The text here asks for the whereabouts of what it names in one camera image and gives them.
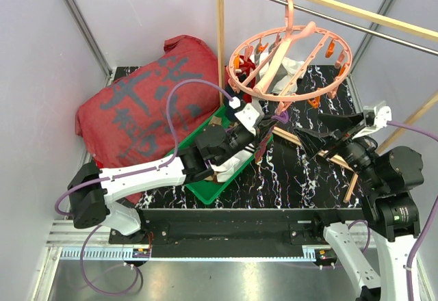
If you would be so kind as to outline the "purple striped sock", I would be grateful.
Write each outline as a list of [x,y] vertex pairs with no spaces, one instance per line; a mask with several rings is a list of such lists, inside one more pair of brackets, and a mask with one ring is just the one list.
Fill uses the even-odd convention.
[[263,154],[266,151],[266,146],[270,140],[273,129],[280,123],[287,123],[289,121],[289,114],[284,111],[281,114],[277,115],[265,115],[261,121],[258,123],[256,127],[256,136],[253,142],[253,146],[255,147],[254,159],[255,162],[260,162]]

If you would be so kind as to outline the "pink round clip hanger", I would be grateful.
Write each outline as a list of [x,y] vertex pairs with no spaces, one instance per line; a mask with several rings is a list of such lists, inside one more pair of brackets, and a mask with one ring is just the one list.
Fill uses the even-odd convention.
[[[288,53],[296,43],[316,35],[320,38],[305,60],[289,57]],[[322,88],[298,94],[298,82],[304,78],[312,61],[320,53],[326,59],[333,59],[336,52],[339,54],[334,67],[339,72],[334,80]],[[280,115],[292,103],[318,104],[322,95],[335,98],[351,66],[352,51],[347,42],[334,32],[317,27],[313,21],[295,25],[294,2],[286,0],[285,26],[261,32],[236,48],[227,66],[227,83],[236,93],[276,103],[276,114]]]

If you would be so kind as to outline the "white sock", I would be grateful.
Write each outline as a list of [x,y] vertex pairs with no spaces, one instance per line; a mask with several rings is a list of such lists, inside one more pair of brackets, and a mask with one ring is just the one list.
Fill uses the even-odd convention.
[[253,154],[247,150],[241,150],[223,164],[211,165],[214,171],[213,181],[217,183],[227,182],[240,169]]

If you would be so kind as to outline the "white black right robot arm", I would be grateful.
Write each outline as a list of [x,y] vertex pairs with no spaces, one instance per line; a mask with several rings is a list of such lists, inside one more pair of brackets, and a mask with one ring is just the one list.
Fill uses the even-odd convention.
[[328,243],[345,269],[358,300],[415,300],[419,297],[416,253],[437,213],[433,205],[425,225],[411,190],[424,182],[422,156],[407,146],[397,146],[379,155],[370,137],[394,126],[391,110],[365,110],[360,114],[319,114],[328,128],[320,133],[296,128],[296,136],[309,158],[324,151],[326,158],[340,156],[366,184],[361,209],[378,252],[375,272],[353,240],[348,225],[338,215],[316,215],[311,236]]

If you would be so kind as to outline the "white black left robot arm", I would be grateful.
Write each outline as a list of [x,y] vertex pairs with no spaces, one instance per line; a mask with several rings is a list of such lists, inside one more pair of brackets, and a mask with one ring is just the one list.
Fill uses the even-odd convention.
[[268,116],[250,129],[242,123],[228,129],[205,125],[189,146],[157,161],[114,169],[99,169],[92,163],[82,166],[69,185],[73,226],[106,226],[132,243],[143,242],[148,234],[146,220],[138,210],[120,204],[121,198],[202,181],[213,175],[214,166],[238,153],[258,151],[275,124]]

